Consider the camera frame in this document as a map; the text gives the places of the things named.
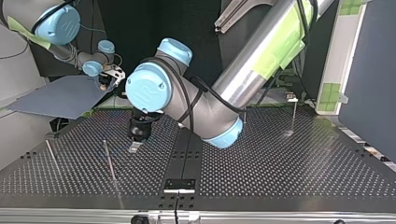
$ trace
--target white wall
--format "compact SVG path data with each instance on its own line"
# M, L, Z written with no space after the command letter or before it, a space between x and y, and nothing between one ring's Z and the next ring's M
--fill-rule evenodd
M0 58L23 51L26 42L0 25ZM36 147L50 132L51 118L12 112L5 106L45 85L30 49L22 55L0 59L0 169Z

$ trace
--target wire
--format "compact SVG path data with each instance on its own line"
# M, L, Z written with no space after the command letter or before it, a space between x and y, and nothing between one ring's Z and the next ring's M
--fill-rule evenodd
M192 106L189 98L189 94L187 92L187 88L184 85L183 80L181 79L180 75L177 73L177 71L164 59L157 58L157 57L150 57L145 60L143 60L141 63L145 63L148 61L158 61L160 63L163 63L166 65L166 67L171 70L171 72L174 74L174 77L177 79L178 84L181 87L181 90L183 91L184 99L186 101L186 106L187 106L187 111L189 112L189 118L190 118L190 131L193 133L194 132L194 117L193 117L193 111L192 111Z
M178 206L178 194L177 194L177 200L176 200L176 206L175 206L175 223L178 224L178 215L177 215L177 206Z
M313 0L313 6L314 8L314 14L312 16L312 21L311 21L311 26L309 27L309 33L312 34L312 31L314 30L315 25L317 24L318 21L318 12L319 12L319 6L318 6L318 0Z
M265 89L265 91L262 93L262 96L260 97L259 101L256 103L256 106L258 106L262 103L262 100L268 94L268 91L270 91L270 89L274 86L276 80L280 77L282 72L283 72L282 69L277 70L276 74L274 75L274 78L271 80L270 84L268 84L268 87Z
M106 33L106 31L104 30L99 30L99 29L94 29L94 28L88 28L86 26L84 26L83 24L80 24L79 26L81 26L82 28L89 30L89 31L96 31L96 32L102 32L102 33Z
M199 77L191 77L191 79L196 79L199 84L203 85L205 87L205 89L207 89L218 101L220 101L222 104L224 104L225 106L227 106L229 109L231 109L233 112L235 113L244 113L244 112L248 112L248 110L246 109L239 109L233 105L231 105L230 103L228 103L227 101L225 101L223 98L221 98L220 95L218 95L217 92L215 92L212 88L210 88L209 86L206 85L206 83L204 83Z
M59 9L69 5L70 3L74 2L75 0L67 0L64 3L60 4L59 6L53 8L50 12L46 13L43 17L41 17L40 19L38 19L38 21L33 25L32 27L32 34L35 34L35 29L37 29L37 27L43 23L43 21L45 21L46 19L48 19L50 16L52 16L55 12L57 12Z
M303 24L304 32L305 32L304 43L305 46L307 47L311 43L311 35L309 33L308 21L306 20L306 16L305 16L303 0L297 0L297 5L298 5L298 9L300 10L301 23Z
M16 113L17 111L12 111L12 112L10 112L10 113L8 113L8 114L5 114L5 115L3 115L2 117L0 117L0 119L3 119L3 118L6 118L6 117L8 117L8 116L10 116L10 115L12 115L12 114L14 114L14 113Z
M78 4L79 4L80 1L81 1L81 0L77 0L77 2L75 2L75 7L78 6Z
M343 219L338 219L334 222L334 224L346 224Z
M114 55L119 57L120 62L119 62L119 64L117 64L117 66L120 67L122 65L122 62L123 62L122 57L118 53L114 53Z
M316 104L316 103L314 102L314 100L313 100L314 98L312 98L311 95L309 94L309 92L306 90L306 87L305 87L305 85L304 85L304 83L303 83L303 79L301 78L300 71L299 71L299 69L297 68L297 64L296 64L297 62L296 62L296 60L297 60L297 59L294 59L294 60L291 62L291 64L292 64L294 70L296 71L296 76L300 79L301 86L303 87L303 89L304 89L306 95L308 96L309 100L312 102L312 104L313 104L315 107L317 107L317 104Z
M91 27L93 27L93 21L94 21L94 15L95 15L95 1L92 0L92 22L91 22ZM91 40L90 40L90 48L91 48L91 54L93 54L93 31L91 31Z
M9 56L6 56L6 57L1 57L0 59L9 59L9 58L14 58L14 57L20 56L21 54L23 54L23 53L27 50L27 47L29 47L29 42L26 42L26 46L25 46L25 48L24 48L23 51L21 51L21 52L19 52L19 53L16 53L16 54L14 54L14 55L9 55Z

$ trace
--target yellow-green tape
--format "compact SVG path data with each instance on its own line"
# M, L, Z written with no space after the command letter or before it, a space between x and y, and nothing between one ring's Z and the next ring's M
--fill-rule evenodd
M363 5L363 0L344 0L341 5L340 15L358 15L361 11L361 5Z
M7 17L7 22L8 22L8 28L10 30L19 32L21 35L24 35L26 38L30 39L34 43L37 43L37 45L43 47L44 49L50 48L50 42L48 40L33 35L32 33L30 33L30 31L24 28L19 22L17 22L14 18Z
M340 97L341 84L323 83L322 93L319 97L318 110L333 112Z
M309 24L313 16L313 8L309 0L304 0L303 4ZM253 65L253 70L263 78L269 79L279 67L285 69L304 48L302 40L305 33L300 18L300 10L295 3L293 10L282 21L280 29L274 33L262 55Z

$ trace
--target light blue joint cap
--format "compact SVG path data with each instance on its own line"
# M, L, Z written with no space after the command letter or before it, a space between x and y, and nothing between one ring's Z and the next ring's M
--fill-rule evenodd
M102 65L96 61L87 61L82 65L82 71L90 77L97 77L102 72Z
M98 43L98 49L104 53L115 53L116 52L116 47L114 47L114 44L108 40L101 40Z
M128 77L125 90L131 104L145 112L165 108L172 98L171 80L155 63L140 64Z
M163 39L157 49L166 54L169 54L170 56L179 60L181 63L186 64L187 66L190 65L192 59L192 51L189 49L189 47L185 46L184 44L175 39Z
M53 8L55 7L47 9L40 18L49 13ZM35 35L47 39L54 45L65 45L77 36L79 22L78 11L73 7L65 6L39 24L35 29Z
M242 122L242 120L238 118L235 124L225 133L222 133L221 135L211 139L203 139L203 140L209 143L210 145L218 148L230 147L236 141L236 139L238 139L238 135L242 132L243 128L244 128L244 122Z

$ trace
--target perforated metal table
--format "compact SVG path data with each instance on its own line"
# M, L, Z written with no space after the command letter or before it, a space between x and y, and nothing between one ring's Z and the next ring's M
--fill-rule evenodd
M113 209L169 216L175 210L180 216L396 213L396 174L310 108L299 107L295 120L292 107L253 109L228 149L203 143L164 117L135 154L127 151L130 116L128 110L96 111L50 140L56 160L43 143L0 171L0 223L2 216L26 214L26 208L39 214L90 209L90 216L103 211L107 217L116 217ZM195 192L165 194L169 179L193 179Z

